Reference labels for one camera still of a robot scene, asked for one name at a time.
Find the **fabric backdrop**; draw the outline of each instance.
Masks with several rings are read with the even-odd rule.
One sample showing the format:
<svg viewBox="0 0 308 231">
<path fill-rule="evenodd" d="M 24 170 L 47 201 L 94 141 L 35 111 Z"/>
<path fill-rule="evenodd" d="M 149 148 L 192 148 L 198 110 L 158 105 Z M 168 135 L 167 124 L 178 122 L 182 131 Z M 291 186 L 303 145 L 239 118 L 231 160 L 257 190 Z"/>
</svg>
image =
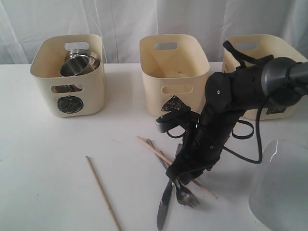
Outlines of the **fabric backdrop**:
<svg viewBox="0 0 308 231">
<path fill-rule="evenodd" d="M 58 35 L 103 37 L 108 63 L 139 62 L 148 35 L 194 36 L 221 61 L 229 36 L 272 34 L 308 58 L 308 0 L 0 0 L 0 64 L 29 64 Z"/>
</svg>

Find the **chopstick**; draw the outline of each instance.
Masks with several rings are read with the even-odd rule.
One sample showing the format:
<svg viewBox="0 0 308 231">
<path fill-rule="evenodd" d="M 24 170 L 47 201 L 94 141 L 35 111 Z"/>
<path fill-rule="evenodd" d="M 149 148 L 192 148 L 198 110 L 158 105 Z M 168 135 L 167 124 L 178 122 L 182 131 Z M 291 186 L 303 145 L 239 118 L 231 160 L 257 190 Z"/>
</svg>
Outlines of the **chopstick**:
<svg viewBox="0 0 308 231">
<path fill-rule="evenodd" d="M 100 188 L 100 191 L 101 191 L 101 193 L 102 193 L 102 196 L 103 196 L 103 198 L 104 198 L 104 200 L 105 200 L 105 202 L 106 202 L 106 204 L 107 204 L 107 206 L 108 206 L 108 210 L 109 210 L 109 212 L 110 212 L 110 214 L 111 214 L 111 216 L 112 216 L 112 219 L 113 219 L 114 222 L 115 222 L 116 228 L 117 228 L 118 231 L 121 231 L 120 224 L 119 224 L 118 220 L 116 219 L 116 215 L 115 215 L 115 213 L 113 212 L 113 210 L 112 210 L 112 208 L 111 208 L 111 204 L 110 204 L 110 202 L 109 202 L 109 200 L 108 200 L 108 197 L 107 197 L 107 195 L 106 195 L 106 193 L 105 193 L 105 191 L 104 191 L 104 189 L 103 189 L 103 186 L 102 186 L 102 184 L 101 184 L 101 182 L 100 182 L 100 180 L 99 180 L 99 178 L 98 178 L 98 176 L 97 176 L 97 174 L 96 174 L 96 172 L 95 172 L 95 169 L 94 169 L 94 167 L 93 167 L 93 164 L 92 164 L 92 162 L 91 162 L 91 160 L 90 160 L 90 158 L 89 158 L 88 156 L 86 156 L 86 159 L 87 159 L 88 164 L 89 164 L 89 166 L 90 166 L 90 168 L 91 168 L 91 171 L 92 171 L 92 173 L 93 173 L 93 175 L 94 175 L 94 177 L 95 177 L 96 183 L 97 183 L 97 185 L 98 185 L 99 188 Z"/>
<path fill-rule="evenodd" d="M 143 138 L 141 138 L 140 136 L 136 137 L 137 140 L 142 143 L 143 145 L 147 146 L 149 149 L 151 149 L 157 156 L 159 156 L 160 158 L 163 159 L 163 161 L 165 161 L 167 164 L 172 165 L 172 161 L 170 161 L 165 155 L 163 155 L 162 153 L 160 153 L 158 150 L 156 150 L 154 147 L 152 147 L 151 145 L 149 145 Z M 197 180 L 192 180 L 193 183 L 197 186 L 199 186 L 200 188 L 204 189 L 205 191 L 207 191 L 208 193 L 210 193 L 212 196 L 214 196 L 216 199 L 218 199 L 218 196 L 216 196 L 214 193 L 212 193 L 210 190 L 208 190 L 207 188 L 205 188 L 200 182 L 198 182 Z"/>
</svg>

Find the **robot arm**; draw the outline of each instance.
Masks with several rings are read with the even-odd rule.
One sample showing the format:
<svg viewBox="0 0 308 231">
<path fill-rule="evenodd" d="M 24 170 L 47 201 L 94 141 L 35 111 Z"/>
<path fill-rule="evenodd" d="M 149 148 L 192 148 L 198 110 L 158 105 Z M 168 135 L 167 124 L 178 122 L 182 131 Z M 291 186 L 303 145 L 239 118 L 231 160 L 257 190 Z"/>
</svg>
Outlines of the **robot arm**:
<svg viewBox="0 0 308 231">
<path fill-rule="evenodd" d="M 259 60 L 249 57 L 255 65 L 246 67 L 242 59 L 247 61 L 247 57 L 234 52 L 229 43 L 227 45 L 241 66 L 233 73 L 215 72 L 208 78 L 206 104 L 201 114 L 192 112 L 190 107 L 174 96 L 163 107 L 163 110 L 170 112 L 156 120 L 162 133 L 179 125 L 185 129 L 183 148 L 166 172 L 171 180 L 179 178 L 187 184 L 205 169 L 210 171 L 219 160 L 222 149 L 251 163 L 261 163 L 258 122 L 262 108 L 292 106 L 308 94 L 308 63 L 298 64 L 285 57 L 274 59 L 266 56 Z M 258 160 L 247 159 L 224 147 L 235 124 L 249 109 L 258 109 L 259 113 L 256 119 Z"/>
</svg>

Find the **white tabletop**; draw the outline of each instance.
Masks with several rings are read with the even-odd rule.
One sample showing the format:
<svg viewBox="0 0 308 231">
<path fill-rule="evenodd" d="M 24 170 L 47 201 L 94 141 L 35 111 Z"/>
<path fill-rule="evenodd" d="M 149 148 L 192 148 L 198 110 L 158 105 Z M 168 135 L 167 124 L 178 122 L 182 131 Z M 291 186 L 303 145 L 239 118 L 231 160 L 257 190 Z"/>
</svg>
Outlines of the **white tabletop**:
<svg viewBox="0 0 308 231">
<path fill-rule="evenodd" d="M 211 71 L 220 70 L 211 64 Z M 155 231 L 167 177 L 150 138 L 170 159 L 180 140 L 160 134 L 145 107 L 139 64 L 106 64 L 106 103 L 94 115 L 58 118 L 40 96 L 30 65 L 0 65 L 0 230 L 116 230 L 85 156 L 92 157 L 125 231 Z M 308 101 L 288 119 L 261 122 L 263 147 L 272 139 L 308 146 Z M 237 125 L 236 132 L 248 128 Z M 230 138 L 229 148 L 256 159 L 255 137 Z M 165 230 L 268 230 L 248 209 L 253 164 L 222 152 L 200 177 L 218 199 L 194 184 L 201 206 L 171 202 Z"/>
</svg>

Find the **cream plastic bin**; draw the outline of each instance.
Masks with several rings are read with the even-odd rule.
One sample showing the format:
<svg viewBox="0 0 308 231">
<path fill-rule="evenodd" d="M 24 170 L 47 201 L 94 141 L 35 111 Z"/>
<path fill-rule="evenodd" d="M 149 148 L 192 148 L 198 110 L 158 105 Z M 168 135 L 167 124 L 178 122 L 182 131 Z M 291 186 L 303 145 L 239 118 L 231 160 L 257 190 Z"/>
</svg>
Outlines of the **cream plastic bin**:
<svg viewBox="0 0 308 231">
<path fill-rule="evenodd" d="M 150 114 L 165 114 L 161 108 L 173 95 L 193 111 L 199 110 L 210 66 L 194 37 L 183 34 L 145 37 L 140 41 L 140 63 Z"/>
<path fill-rule="evenodd" d="M 85 75 L 60 77 L 60 69 L 68 52 L 64 46 L 77 42 L 88 43 L 88 50 L 100 57 L 100 65 Z M 32 62 L 30 73 L 35 77 L 46 104 L 55 116 L 89 115 L 102 109 L 105 99 L 102 50 L 101 37 L 93 34 L 57 36 L 43 42 Z M 81 85 L 83 90 L 68 93 L 52 91 L 53 86 L 60 85 Z"/>
<path fill-rule="evenodd" d="M 273 35 L 240 35 L 228 38 L 228 41 L 240 52 L 252 56 L 254 58 L 261 58 L 266 55 L 274 55 L 277 57 L 288 57 L 296 62 L 307 62 L 308 60 L 292 46 L 286 43 L 279 37 Z M 234 59 L 232 54 L 226 49 L 224 51 L 222 72 L 233 72 L 240 64 Z M 296 105 L 287 108 L 264 108 L 260 119 L 277 119 L 290 116 L 295 110 Z M 248 110 L 244 117 L 255 120 L 257 110 Z"/>
</svg>

